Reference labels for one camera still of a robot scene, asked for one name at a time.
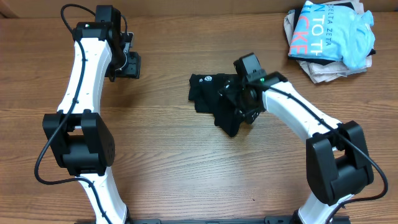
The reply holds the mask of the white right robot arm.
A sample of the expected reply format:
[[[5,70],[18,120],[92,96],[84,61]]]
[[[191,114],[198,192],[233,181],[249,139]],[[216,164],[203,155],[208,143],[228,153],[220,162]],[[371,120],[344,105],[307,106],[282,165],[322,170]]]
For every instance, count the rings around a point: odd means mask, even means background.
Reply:
[[[254,54],[233,65],[237,74],[220,89],[233,114],[248,124],[264,111],[274,114],[306,146],[309,198],[291,217],[269,217],[266,222],[349,223],[337,211],[374,180],[361,126],[318,110],[279,72],[267,74]]]

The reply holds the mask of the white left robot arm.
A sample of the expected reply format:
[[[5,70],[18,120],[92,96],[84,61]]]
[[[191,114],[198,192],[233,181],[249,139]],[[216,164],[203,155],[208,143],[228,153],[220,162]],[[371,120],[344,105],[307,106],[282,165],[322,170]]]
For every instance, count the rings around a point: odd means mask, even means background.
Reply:
[[[127,20],[118,9],[98,5],[92,14],[93,22],[79,22],[69,29],[75,48],[73,68],[56,113],[44,115],[47,143],[35,163],[34,175],[45,185],[79,182],[95,212],[95,223],[132,223],[113,177],[116,146],[100,107],[104,81],[138,79],[141,56],[131,51],[134,34],[128,32]],[[39,166],[48,149],[70,178],[40,177]]]

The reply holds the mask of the black t-shirt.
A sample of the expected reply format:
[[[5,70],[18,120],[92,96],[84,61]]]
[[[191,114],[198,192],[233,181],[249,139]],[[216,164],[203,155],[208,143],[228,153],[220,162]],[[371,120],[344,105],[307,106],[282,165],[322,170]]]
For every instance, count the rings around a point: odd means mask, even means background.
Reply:
[[[211,113],[215,117],[215,126],[220,127],[233,138],[239,131],[243,117],[235,105],[222,96],[219,91],[229,81],[237,79],[235,74],[219,73],[216,75],[192,74],[189,83],[188,100],[194,101],[197,113]]]

